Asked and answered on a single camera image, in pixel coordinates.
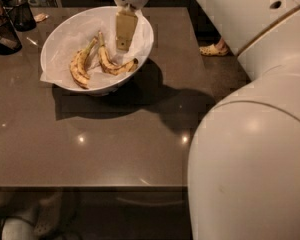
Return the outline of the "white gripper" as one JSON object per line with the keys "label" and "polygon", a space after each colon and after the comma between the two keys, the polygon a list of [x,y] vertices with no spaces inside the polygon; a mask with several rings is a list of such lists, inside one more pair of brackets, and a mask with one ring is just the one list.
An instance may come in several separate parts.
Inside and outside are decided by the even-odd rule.
{"label": "white gripper", "polygon": [[[114,0],[119,7],[130,6],[134,10],[142,9],[149,0]],[[128,51],[138,24],[133,11],[121,8],[116,13],[116,46],[118,50]]]}

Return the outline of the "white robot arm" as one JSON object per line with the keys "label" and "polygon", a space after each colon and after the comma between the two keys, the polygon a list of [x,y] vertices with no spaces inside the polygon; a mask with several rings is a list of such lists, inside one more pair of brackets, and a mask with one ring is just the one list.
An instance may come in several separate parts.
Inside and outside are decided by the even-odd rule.
{"label": "white robot arm", "polygon": [[196,1],[251,82],[193,137],[193,240],[300,240],[300,0]]}

